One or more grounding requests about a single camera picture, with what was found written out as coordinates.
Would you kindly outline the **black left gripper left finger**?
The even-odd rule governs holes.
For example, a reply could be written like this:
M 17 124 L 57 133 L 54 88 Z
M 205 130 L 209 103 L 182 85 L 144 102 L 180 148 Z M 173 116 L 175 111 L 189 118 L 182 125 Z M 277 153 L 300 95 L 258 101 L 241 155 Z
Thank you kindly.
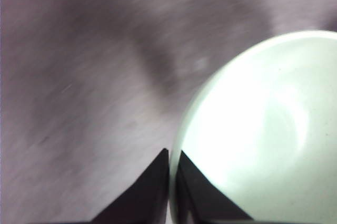
M 165 223 L 169 190 L 169 151 L 164 148 L 119 197 L 90 223 Z

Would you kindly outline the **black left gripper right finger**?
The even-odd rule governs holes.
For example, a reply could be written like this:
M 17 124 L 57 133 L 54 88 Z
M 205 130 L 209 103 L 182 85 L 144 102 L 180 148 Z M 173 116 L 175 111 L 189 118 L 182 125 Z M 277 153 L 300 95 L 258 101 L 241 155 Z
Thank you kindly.
M 251 223 L 253 218 L 212 185 L 181 152 L 176 173 L 178 223 Z

